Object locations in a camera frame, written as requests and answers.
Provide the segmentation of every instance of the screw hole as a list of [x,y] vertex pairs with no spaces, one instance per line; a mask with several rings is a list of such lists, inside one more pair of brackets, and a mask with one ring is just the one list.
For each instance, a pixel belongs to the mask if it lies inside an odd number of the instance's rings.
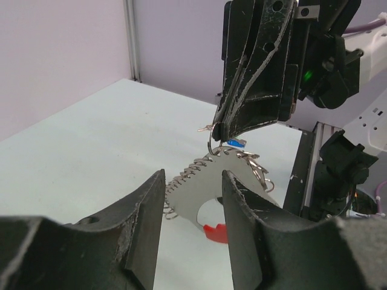
[[308,8],[304,8],[301,10],[301,15],[303,17],[307,17],[309,15],[309,9]]
[[274,12],[278,12],[278,11],[280,11],[283,8],[283,6],[284,6],[284,3],[282,3],[282,1],[274,2],[274,4],[273,4],[273,11]]
[[272,52],[276,47],[274,46],[274,43],[272,42],[267,42],[264,46],[264,51],[266,51],[267,53],[270,53]]

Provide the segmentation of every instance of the black bracket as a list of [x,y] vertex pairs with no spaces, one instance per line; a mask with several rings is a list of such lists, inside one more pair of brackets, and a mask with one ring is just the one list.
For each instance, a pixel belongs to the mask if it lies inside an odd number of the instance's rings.
[[344,130],[336,132],[321,147],[322,161],[317,162],[314,173],[309,209],[311,221],[344,213],[346,198],[353,198],[356,185],[367,180],[369,168],[378,160],[363,152],[361,144],[352,144],[344,133]]
[[213,138],[288,121],[297,100],[337,108],[359,91],[361,51],[343,32],[360,0],[233,0],[224,9],[224,80]]
[[74,225],[0,218],[0,289],[153,289],[164,170]]
[[223,172],[235,290],[383,289],[387,220],[314,223],[273,205]]

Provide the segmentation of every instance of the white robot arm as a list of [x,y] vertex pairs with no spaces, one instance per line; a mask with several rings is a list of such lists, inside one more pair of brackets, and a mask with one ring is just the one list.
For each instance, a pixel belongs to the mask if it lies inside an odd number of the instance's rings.
[[[387,18],[387,13],[379,16],[383,17]],[[387,68],[387,25],[348,35],[345,46],[349,51],[360,49],[364,52],[360,58],[360,88]],[[365,146],[368,154],[377,156],[387,151],[387,90],[344,130],[347,139]]]

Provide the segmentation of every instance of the white table surface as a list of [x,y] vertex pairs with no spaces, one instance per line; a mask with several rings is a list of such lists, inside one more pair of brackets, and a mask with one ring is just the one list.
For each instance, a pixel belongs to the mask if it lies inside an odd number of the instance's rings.
[[[0,142],[0,214],[75,223],[164,168],[167,181],[207,153],[215,106],[121,80]],[[283,204],[301,131],[282,125],[243,135]],[[163,221],[155,290],[232,289],[227,245],[178,217]]]

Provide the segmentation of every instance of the metal plate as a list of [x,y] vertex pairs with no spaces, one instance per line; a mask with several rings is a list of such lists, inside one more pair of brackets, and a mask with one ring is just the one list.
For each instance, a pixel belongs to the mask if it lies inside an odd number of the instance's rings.
[[203,231],[203,226],[198,222],[198,212],[207,201],[222,196],[223,170],[233,172],[249,190],[278,206],[263,189],[247,161],[237,156],[239,152],[241,151],[232,147],[222,147],[217,156],[207,154],[206,157],[212,158],[213,161],[205,161],[206,166],[202,166],[200,171],[182,181],[181,185],[167,194],[169,205],[176,214],[190,220]]

